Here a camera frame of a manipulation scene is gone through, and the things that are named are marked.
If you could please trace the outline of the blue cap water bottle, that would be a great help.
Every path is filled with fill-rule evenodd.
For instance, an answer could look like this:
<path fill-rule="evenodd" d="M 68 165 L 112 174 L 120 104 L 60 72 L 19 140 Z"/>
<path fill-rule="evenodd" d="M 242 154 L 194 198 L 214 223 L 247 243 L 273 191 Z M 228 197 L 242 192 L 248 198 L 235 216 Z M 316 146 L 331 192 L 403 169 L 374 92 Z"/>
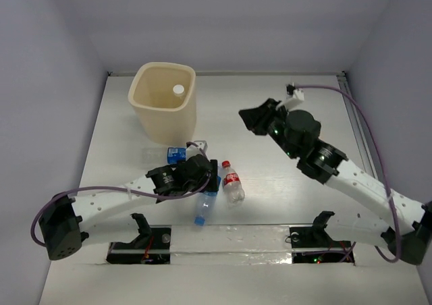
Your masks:
<path fill-rule="evenodd" d="M 213 192 L 201 192 L 196 200 L 196 211 L 194 216 L 194 224 L 203 227 L 209 220 L 213 207 L 215 205 L 219 189 Z"/>

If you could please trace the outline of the clear bottle blue label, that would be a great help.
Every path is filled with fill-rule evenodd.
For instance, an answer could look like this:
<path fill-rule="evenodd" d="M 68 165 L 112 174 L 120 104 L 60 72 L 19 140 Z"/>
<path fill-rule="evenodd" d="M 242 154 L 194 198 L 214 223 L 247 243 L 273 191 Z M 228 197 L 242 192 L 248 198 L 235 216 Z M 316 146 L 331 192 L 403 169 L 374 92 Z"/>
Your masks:
<path fill-rule="evenodd" d="M 152 147 L 142 149 L 142 160 L 146 163 L 173 165 L 186 159 L 186 149 L 182 147 Z"/>

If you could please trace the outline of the square clear bottle white cap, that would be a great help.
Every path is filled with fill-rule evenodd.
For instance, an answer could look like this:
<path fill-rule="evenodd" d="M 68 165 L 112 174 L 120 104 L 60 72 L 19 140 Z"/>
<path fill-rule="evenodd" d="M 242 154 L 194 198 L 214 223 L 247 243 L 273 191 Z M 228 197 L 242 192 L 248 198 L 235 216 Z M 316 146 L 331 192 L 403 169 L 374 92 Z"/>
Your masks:
<path fill-rule="evenodd" d="M 174 97 L 177 98 L 177 99 L 184 99 L 184 97 L 186 95 L 186 89 L 181 84 L 176 84 L 173 87 L 172 91 L 173 91 Z"/>

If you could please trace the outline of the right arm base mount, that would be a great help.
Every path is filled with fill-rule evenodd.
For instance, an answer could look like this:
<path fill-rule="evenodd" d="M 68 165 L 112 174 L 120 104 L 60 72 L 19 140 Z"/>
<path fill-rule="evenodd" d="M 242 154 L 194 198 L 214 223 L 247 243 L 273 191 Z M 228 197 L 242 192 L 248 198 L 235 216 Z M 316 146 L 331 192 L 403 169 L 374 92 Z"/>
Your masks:
<path fill-rule="evenodd" d="M 334 215 L 332 211 L 323 211 L 310 225 L 290 228 L 285 243 L 292 247 L 294 264 L 355 264 L 353 243 L 346 240 L 333 240 L 325 231 L 327 222 Z"/>

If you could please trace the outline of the red label cola bottle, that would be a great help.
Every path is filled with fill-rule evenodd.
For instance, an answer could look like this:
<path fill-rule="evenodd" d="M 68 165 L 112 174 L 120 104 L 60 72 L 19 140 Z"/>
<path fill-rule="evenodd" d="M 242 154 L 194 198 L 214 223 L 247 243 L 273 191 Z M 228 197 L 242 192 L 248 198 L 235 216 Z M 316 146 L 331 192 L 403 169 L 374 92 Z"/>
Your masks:
<path fill-rule="evenodd" d="M 223 191 L 227 198 L 228 207 L 232 208 L 238 206 L 245 199 L 245 192 L 240 177 L 232 168 L 229 161 L 223 161 L 221 166 L 223 172 Z"/>

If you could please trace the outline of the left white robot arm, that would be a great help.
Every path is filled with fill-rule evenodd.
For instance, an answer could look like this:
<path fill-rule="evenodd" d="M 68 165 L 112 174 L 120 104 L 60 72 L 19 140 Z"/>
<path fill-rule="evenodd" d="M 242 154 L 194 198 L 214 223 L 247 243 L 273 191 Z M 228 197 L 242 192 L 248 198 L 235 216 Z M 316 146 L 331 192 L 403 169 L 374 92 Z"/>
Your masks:
<path fill-rule="evenodd" d="M 145 204 L 179 200 L 217 189 L 215 159 L 195 155 L 175 165 L 157 167 L 125 186 L 89 186 L 60 192 L 34 218 L 30 235 L 50 260 L 63 260 L 85 243 L 113 235 L 108 219 Z"/>

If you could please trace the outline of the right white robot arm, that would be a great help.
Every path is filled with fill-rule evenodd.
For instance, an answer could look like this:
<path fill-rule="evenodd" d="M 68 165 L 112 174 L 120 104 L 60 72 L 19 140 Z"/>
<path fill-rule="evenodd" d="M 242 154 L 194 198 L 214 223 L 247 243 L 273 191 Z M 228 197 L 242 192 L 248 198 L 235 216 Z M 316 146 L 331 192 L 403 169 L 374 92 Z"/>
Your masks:
<path fill-rule="evenodd" d="M 352 224 L 323 211 L 321 223 L 310 230 L 312 241 L 325 246 L 333 239 L 351 240 L 386 247 L 411 265 L 420 265 L 431 244 L 431 203 L 412 200 L 365 173 L 344 152 L 320 139 L 321 123 L 304 110 L 289 111 L 279 101 L 239 111 L 247 130 L 256 136 L 270 136 L 296 160 L 305 176 L 333 188 L 377 215 L 377 220 L 358 217 Z"/>

